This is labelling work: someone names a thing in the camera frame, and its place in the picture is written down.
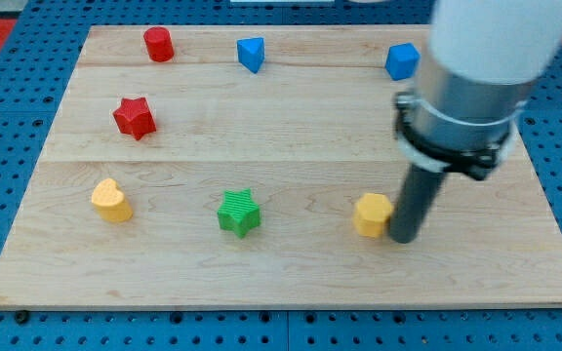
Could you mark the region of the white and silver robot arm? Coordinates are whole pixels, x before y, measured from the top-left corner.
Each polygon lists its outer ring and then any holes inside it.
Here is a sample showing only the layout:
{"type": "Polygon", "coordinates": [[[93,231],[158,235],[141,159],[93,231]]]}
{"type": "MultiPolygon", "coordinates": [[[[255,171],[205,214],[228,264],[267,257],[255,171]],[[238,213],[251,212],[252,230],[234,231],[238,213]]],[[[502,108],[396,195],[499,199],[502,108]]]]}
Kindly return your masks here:
{"type": "Polygon", "coordinates": [[[562,0],[436,2],[414,82],[395,98],[408,177],[485,179],[561,43],[562,0]]]}

